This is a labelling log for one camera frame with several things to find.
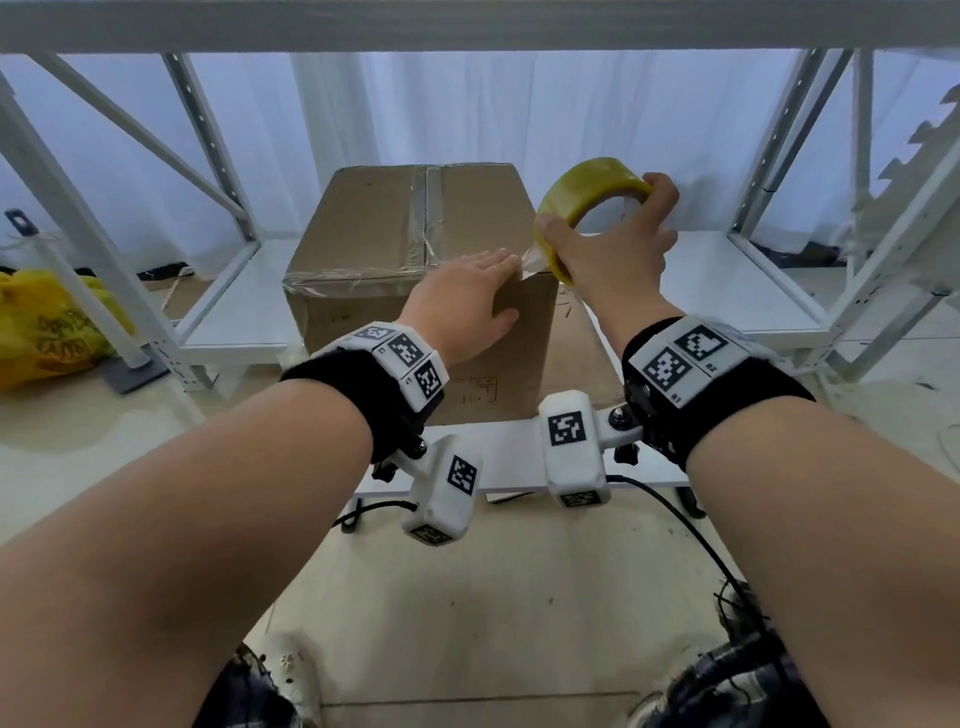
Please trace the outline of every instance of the wrist tracker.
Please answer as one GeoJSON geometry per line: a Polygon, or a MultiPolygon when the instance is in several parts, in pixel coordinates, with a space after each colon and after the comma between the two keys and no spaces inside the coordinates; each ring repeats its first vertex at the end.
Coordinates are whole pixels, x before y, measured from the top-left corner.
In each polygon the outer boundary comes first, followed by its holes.
{"type": "Polygon", "coordinates": [[[372,463],[422,454],[420,435],[450,380],[435,352],[410,327],[374,321],[315,352],[280,377],[327,384],[356,405],[373,435],[372,463]]]}
{"type": "Polygon", "coordinates": [[[627,345],[622,362],[643,442],[685,471],[697,443],[741,409],[776,397],[815,401],[774,360],[735,328],[697,316],[648,327],[627,345]]]}

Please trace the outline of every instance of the shelf board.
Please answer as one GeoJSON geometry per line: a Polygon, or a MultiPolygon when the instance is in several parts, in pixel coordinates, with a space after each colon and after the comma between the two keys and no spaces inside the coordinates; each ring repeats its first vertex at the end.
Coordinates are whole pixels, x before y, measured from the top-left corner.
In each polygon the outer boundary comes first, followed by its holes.
{"type": "Polygon", "coordinates": [[[0,0],[0,53],[950,47],[943,0],[0,0]]]}
{"type": "MultiPolygon", "coordinates": [[[[268,240],[184,345],[194,364],[276,363],[300,336],[281,281],[296,240],[268,240]]],[[[681,232],[661,287],[683,310],[727,322],[779,350],[821,343],[826,333],[720,231],[681,232]]]]}

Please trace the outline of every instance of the black wrist strap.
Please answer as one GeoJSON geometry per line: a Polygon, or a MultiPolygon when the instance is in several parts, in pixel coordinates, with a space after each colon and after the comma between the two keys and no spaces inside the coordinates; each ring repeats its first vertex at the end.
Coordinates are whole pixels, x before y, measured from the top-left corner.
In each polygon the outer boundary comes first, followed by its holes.
{"type": "MultiPolygon", "coordinates": [[[[750,357],[714,378],[683,406],[676,406],[646,374],[631,365],[630,359],[657,334],[682,318],[657,322],[635,336],[624,350],[623,376],[627,403],[643,425],[644,443],[684,471],[686,459],[697,443],[730,415],[777,397],[814,401],[796,379],[765,359],[750,357]]],[[[713,330],[711,333],[721,336],[713,330]]]]}
{"type": "Polygon", "coordinates": [[[287,370],[280,378],[307,378],[327,384],[353,402],[373,436],[372,463],[380,463],[402,450],[416,456],[427,418],[444,398],[443,391],[421,412],[414,412],[399,384],[368,352],[337,351],[318,356],[287,370]]]}

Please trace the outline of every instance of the floor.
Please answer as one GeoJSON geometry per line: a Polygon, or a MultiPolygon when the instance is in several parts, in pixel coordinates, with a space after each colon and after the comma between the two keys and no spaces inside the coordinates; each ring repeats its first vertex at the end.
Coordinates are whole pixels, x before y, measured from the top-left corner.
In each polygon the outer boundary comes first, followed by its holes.
{"type": "MultiPolygon", "coordinates": [[[[798,281],[826,301],[834,277],[798,281]]],[[[908,295],[881,296],[844,354],[908,295]]],[[[863,385],[828,393],[960,477],[950,464],[960,429],[948,427],[960,422],[958,360],[960,312],[941,304],[863,385]]],[[[0,397],[0,542],[275,378],[224,372],[216,391],[186,395],[168,377],[117,398],[90,373],[0,397]]],[[[380,511],[354,535],[332,532],[248,639],[295,630],[313,644],[330,726],[609,726],[720,642],[719,585],[706,554],[643,493],[585,513],[545,496],[483,502],[468,536],[441,549],[380,511]]]]}

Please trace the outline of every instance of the tape roll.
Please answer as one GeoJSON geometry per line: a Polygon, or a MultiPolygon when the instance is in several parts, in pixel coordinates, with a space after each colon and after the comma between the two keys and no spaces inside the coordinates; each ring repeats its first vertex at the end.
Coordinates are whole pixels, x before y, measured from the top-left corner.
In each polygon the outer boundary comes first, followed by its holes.
{"type": "MultiPolygon", "coordinates": [[[[570,227],[576,228],[584,215],[610,198],[631,197],[643,203],[653,191],[649,183],[627,169],[619,159],[598,157],[580,162],[554,182],[537,208],[537,213],[560,215],[570,227]]],[[[553,275],[561,283],[573,285],[566,266],[536,226],[534,236],[553,275]]]]}

